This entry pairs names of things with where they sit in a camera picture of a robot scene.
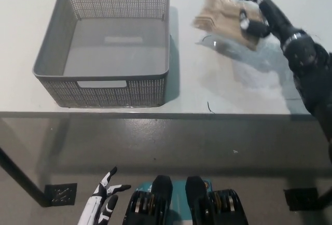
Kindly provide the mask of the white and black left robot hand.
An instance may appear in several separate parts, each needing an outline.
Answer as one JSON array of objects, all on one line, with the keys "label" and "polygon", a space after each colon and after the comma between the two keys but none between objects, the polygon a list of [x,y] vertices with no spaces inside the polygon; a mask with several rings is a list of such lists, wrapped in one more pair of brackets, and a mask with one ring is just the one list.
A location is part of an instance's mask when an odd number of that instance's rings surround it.
[{"label": "white and black left robot hand", "polygon": [[98,183],[93,194],[88,198],[81,213],[78,225],[108,224],[118,201],[118,192],[129,190],[131,185],[111,185],[110,179],[117,172],[113,167]]}]

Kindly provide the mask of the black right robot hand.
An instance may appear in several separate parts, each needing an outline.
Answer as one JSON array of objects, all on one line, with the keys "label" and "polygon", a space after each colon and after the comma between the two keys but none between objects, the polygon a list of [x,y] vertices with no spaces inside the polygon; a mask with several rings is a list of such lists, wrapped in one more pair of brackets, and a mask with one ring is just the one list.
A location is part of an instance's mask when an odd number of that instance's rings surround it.
[{"label": "black right robot hand", "polygon": [[272,0],[240,0],[253,2],[258,5],[263,21],[250,19],[244,9],[240,11],[241,30],[251,36],[265,38],[272,34],[281,46],[294,39],[294,36],[303,36],[305,31],[296,28],[286,17],[283,11]]}]

